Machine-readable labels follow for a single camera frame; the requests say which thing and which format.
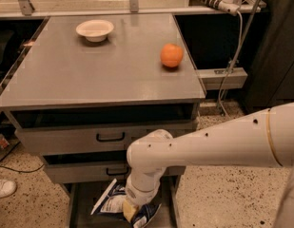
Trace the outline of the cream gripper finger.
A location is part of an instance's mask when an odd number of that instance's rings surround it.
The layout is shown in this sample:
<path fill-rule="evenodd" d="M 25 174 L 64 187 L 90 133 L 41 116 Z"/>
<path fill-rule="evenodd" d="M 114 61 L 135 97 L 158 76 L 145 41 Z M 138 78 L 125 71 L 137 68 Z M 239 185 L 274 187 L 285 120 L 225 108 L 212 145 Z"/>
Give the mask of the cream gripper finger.
<path fill-rule="evenodd" d="M 139 211 L 138 205 L 134 205 L 128 200 L 125 200 L 123 202 L 123 214 L 124 214 L 125 219 L 128 222 L 132 221 L 132 219 L 135 217 L 135 215 L 138 213 L 138 211 Z"/>

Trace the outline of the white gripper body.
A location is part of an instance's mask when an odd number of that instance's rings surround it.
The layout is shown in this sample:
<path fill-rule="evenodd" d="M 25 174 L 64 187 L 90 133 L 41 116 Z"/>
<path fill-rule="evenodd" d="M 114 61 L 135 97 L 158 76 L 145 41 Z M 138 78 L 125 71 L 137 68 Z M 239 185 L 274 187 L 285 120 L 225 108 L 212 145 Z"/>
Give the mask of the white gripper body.
<path fill-rule="evenodd" d="M 134 186 L 126 185 L 126 194 L 129 202 L 135 206 L 143 206 L 145 204 L 151 203 L 157 194 L 157 190 L 143 192 L 136 189 Z"/>

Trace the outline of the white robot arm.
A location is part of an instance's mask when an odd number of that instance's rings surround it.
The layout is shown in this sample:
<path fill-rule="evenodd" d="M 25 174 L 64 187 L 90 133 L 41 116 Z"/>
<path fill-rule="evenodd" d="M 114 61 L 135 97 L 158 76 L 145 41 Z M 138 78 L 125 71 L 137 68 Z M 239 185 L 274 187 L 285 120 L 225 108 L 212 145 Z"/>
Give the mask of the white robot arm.
<path fill-rule="evenodd" d="M 123 213 L 133 221 L 156 196 L 160 178 L 170 166 L 240 165 L 291 167 L 274 228 L 294 228 L 294 103 L 174 138 L 159 129 L 127 149 L 131 167 Z"/>

